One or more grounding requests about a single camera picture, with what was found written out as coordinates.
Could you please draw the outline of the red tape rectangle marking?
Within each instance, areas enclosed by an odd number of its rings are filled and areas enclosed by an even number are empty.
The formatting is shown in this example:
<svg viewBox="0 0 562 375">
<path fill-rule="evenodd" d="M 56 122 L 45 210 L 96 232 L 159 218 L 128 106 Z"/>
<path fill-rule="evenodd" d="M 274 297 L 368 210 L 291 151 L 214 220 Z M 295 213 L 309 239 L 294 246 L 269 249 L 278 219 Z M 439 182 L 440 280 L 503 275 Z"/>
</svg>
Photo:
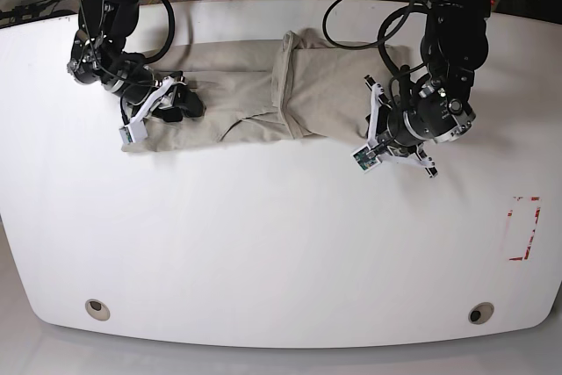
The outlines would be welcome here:
<svg viewBox="0 0 562 375">
<path fill-rule="evenodd" d="M 510 262 L 527 260 L 537 231 L 541 198 L 514 197 L 509 206 L 503 254 Z"/>
</svg>

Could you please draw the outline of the beige T-shirt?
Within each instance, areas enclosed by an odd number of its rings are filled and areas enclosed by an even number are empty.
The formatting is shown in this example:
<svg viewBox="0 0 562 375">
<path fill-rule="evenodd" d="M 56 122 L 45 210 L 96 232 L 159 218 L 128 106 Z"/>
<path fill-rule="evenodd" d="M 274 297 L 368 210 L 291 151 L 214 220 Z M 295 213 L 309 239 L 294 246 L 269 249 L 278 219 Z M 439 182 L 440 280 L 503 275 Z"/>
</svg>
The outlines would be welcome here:
<svg viewBox="0 0 562 375">
<path fill-rule="evenodd" d="M 377 49 L 338 49 L 309 31 L 287 32 L 281 40 L 175 46 L 155 67 L 182 70 L 205 114 L 180 123 L 149 118 L 148 137 L 123 146 L 127 153 L 307 136 L 358 147 L 371 112 L 365 78 L 386 85 L 392 77 Z"/>
</svg>

